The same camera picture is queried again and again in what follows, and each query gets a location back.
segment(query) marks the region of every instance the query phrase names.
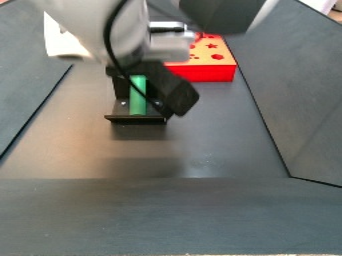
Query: green object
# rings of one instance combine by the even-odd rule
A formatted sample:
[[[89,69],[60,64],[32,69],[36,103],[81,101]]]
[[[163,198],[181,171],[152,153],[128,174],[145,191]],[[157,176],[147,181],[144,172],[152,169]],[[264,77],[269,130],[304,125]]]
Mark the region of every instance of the green object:
[[[130,76],[130,80],[140,91],[145,94],[145,77],[144,76]],[[145,115],[147,103],[144,97],[136,92],[130,87],[129,95],[129,115]]]

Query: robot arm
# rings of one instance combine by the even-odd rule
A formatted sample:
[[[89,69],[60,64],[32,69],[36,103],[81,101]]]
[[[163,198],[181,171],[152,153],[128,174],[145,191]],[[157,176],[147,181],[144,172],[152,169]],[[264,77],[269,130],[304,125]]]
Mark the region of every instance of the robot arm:
[[[189,44],[195,34],[187,31],[185,25],[149,23],[145,0],[32,1],[46,12],[45,26],[48,21],[50,23],[50,28],[45,28],[46,47],[57,41],[57,37],[52,34],[48,38],[53,26],[54,36],[58,36],[60,40],[74,36],[77,39],[73,38],[73,47],[78,43],[81,56],[116,69],[126,81],[129,81],[128,72],[147,76],[161,95],[164,104],[157,111],[165,118],[173,114],[183,116],[187,113],[199,95],[191,84],[175,77],[161,64],[164,61],[188,59]],[[175,2],[204,32],[232,34],[245,32],[264,1],[180,0]]]

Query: red tray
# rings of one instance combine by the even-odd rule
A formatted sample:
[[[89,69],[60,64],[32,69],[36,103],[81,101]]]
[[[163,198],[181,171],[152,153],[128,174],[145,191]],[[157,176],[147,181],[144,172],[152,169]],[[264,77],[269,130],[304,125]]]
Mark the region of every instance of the red tray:
[[[191,45],[189,61],[165,63],[173,74],[189,82],[232,82],[236,62],[223,38],[217,35],[197,34]]]

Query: star-shaped hole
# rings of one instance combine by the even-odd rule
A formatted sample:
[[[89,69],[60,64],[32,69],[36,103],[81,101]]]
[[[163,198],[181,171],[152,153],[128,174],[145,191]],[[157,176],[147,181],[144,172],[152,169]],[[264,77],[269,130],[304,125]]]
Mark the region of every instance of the star-shaped hole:
[[[217,49],[217,45],[215,44],[207,44],[208,49]]]

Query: black cable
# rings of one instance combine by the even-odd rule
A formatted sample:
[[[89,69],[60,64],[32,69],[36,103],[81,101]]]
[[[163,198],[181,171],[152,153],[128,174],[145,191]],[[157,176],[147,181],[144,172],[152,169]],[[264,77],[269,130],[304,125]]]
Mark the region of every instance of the black cable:
[[[137,86],[133,84],[133,82],[130,81],[129,75],[126,74],[124,68],[121,67],[121,64],[116,58],[116,55],[113,53],[113,49],[112,49],[112,43],[110,43],[110,32],[112,32],[112,27],[113,27],[113,23],[114,20],[125,6],[125,4],[128,3],[129,0],[121,0],[120,3],[117,4],[117,6],[114,7],[106,22],[105,22],[105,26],[104,26],[104,30],[102,30],[102,41],[104,41],[104,46],[106,49],[106,53],[109,55],[110,61],[114,65],[114,68],[117,69],[120,75],[122,76],[122,78],[125,79],[125,81],[128,82],[129,86],[136,90],[136,92],[139,93],[139,95],[145,99],[145,101],[153,106],[153,108],[156,109],[157,112],[161,111],[160,106],[145,96],[145,94],[140,91],[140,89],[137,88]]]

